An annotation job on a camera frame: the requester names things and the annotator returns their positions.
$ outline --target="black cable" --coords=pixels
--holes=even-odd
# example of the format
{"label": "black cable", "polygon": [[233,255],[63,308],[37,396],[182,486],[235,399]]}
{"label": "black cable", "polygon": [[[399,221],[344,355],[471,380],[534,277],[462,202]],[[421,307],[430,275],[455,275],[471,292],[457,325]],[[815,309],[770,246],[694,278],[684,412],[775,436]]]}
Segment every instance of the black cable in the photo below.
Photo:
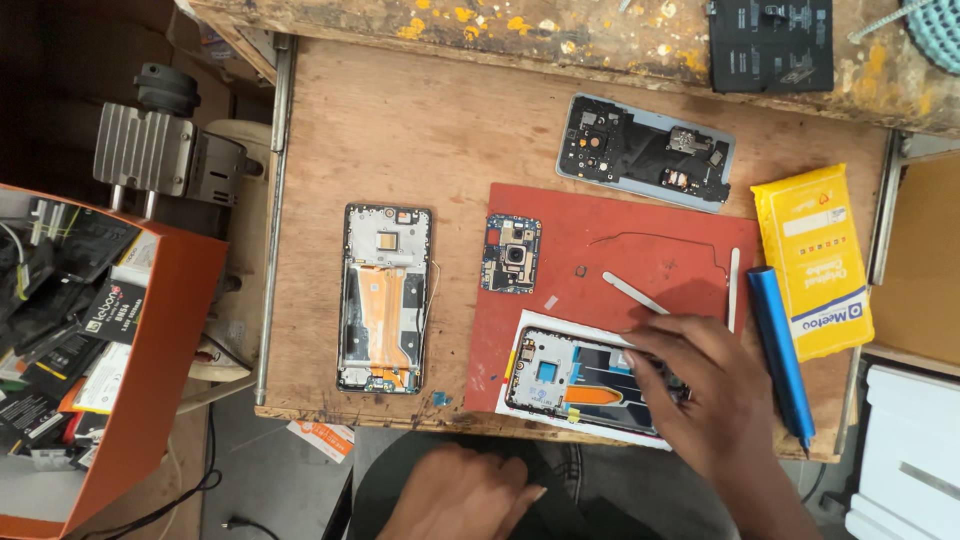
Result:
{"label": "black cable", "polygon": [[[192,497],[195,493],[201,492],[201,491],[209,491],[217,487],[218,485],[220,485],[220,482],[224,479],[224,474],[221,473],[219,470],[213,468],[213,464],[217,460],[217,433],[213,428],[213,404],[210,404],[210,407],[207,410],[206,418],[207,418],[207,422],[209,424],[209,429],[210,429],[210,463],[206,467],[206,474],[204,474],[204,477],[201,478],[199,482],[197,482],[196,487],[183,492],[182,495],[180,495],[178,498],[174,499],[173,501],[170,501],[164,506],[161,506],[160,508],[154,510],[153,512],[143,517],[137,518],[127,523],[126,525],[115,527],[115,528],[105,528],[103,530],[94,530],[92,532],[88,532],[87,534],[85,534],[83,538],[81,538],[81,540],[86,540],[87,538],[89,538],[90,536],[93,536],[94,534],[111,534],[111,533],[116,533],[116,534],[113,534],[112,536],[108,536],[105,540],[117,540],[118,538],[122,538],[139,528],[144,528],[147,525],[153,523],[154,521],[162,518],[167,513],[169,513],[170,510],[173,510],[175,506],[177,506],[180,503],[183,503],[184,501]],[[216,475],[217,481],[213,482],[210,485],[207,485],[207,483],[210,481],[211,478],[213,478],[214,475]]]}
{"label": "black cable", "polygon": [[821,480],[824,479],[824,473],[826,471],[827,471],[827,464],[821,463],[820,473],[817,474],[817,480],[813,482],[813,487],[810,488],[810,491],[808,491],[806,495],[804,495],[804,497],[800,500],[800,504],[806,504],[806,502],[809,501],[811,497],[813,497],[813,494],[816,493],[817,488],[820,487],[820,482]]}
{"label": "black cable", "polygon": [[225,528],[226,530],[233,530],[235,528],[240,528],[240,527],[258,528],[262,530],[264,534],[266,534],[267,536],[270,536],[274,540],[280,540],[272,530],[269,530],[268,528],[263,527],[262,525],[258,524],[256,521],[251,521],[244,518],[238,518],[235,516],[227,520],[225,523],[220,524],[220,527]]}
{"label": "black cable", "polygon": [[200,332],[200,335],[202,335],[204,338],[206,338],[206,340],[209,341],[210,343],[213,343],[214,345],[216,345],[217,348],[220,349],[220,351],[221,351],[227,358],[229,358],[229,359],[233,360],[234,362],[240,364],[240,366],[243,367],[244,369],[246,369],[247,371],[253,371],[253,366],[251,366],[249,363],[241,360],[241,359],[240,359],[239,357],[237,357],[237,355],[235,355],[234,353],[231,353],[230,351],[228,351],[228,350],[227,350],[227,347],[224,347],[224,344],[223,344],[223,343],[217,341],[216,339],[213,339],[213,338],[210,337],[210,335],[209,335],[208,333],[206,333],[205,331]]}

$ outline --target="phone display assembly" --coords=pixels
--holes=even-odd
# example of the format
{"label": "phone display assembly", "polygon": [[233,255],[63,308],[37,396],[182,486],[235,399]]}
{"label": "phone display assembly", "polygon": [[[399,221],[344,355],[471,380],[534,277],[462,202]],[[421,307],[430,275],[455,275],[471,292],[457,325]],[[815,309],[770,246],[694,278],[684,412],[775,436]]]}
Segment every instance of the phone display assembly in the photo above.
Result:
{"label": "phone display assembly", "polygon": [[496,213],[487,218],[480,286],[526,294],[534,291],[540,257],[540,221]]}
{"label": "phone display assembly", "polygon": [[557,173],[718,213],[735,145],[730,134],[578,93]]}
{"label": "phone display assembly", "polygon": [[432,222],[428,209],[347,205],[339,390],[420,392]]}
{"label": "phone display assembly", "polygon": [[[682,380],[662,362],[653,363],[674,401],[689,398]],[[619,347],[526,328],[508,384],[507,406],[659,437]]]}

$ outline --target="blue screwdriver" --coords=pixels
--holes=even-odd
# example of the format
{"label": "blue screwdriver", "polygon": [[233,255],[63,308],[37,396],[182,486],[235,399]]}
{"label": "blue screwdriver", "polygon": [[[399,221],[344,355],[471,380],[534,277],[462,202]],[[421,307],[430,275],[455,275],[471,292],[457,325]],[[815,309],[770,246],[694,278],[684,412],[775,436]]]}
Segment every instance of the blue screwdriver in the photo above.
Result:
{"label": "blue screwdriver", "polygon": [[758,266],[747,270],[747,281],[753,292],[760,338],[770,365],[770,377],[777,391],[783,423],[791,435],[800,439],[800,446],[810,459],[810,438],[817,431],[806,400],[804,378],[800,375],[800,362],[793,347],[777,273],[772,266]]}

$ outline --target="wooden workbench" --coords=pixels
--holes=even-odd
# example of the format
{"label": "wooden workbench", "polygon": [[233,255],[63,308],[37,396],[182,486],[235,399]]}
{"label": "wooden workbench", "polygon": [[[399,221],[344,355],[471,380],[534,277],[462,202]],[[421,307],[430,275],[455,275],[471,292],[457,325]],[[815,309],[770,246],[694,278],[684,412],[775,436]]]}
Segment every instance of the wooden workbench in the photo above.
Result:
{"label": "wooden workbench", "polygon": [[833,2],[833,92],[714,94],[706,0],[190,0],[197,14],[264,73],[236,28],[417,52],[682,92],[727,102],[960,137],[960,78],[927,62],[900,22],[846,35],[898,0]]}
{"label": "wooden workbench", "polygon": [[[846,161],[860,245],[869,245],[886,131],[764,110],[314,38],[300,40],[277,262],[266,405],[257,414],[333,424],[456,430],[597,442],[568,430],[463,410],[490,183],[665,204],[554,172],[569,100],[583,91],[734,134],[723,213],[756,218],[749,185]],[[442,267],[417,396],[337,391],[337,325],[348,202],[433,209]],[[748,319],[747,328],[754,323]],[[755,353],[756,334],[745,331]],[[833,460],[849,354],[803,365],[817,437]],[[433,406],[443,391],[453,401]],[[778,452],[797,456],[778,433]]]}

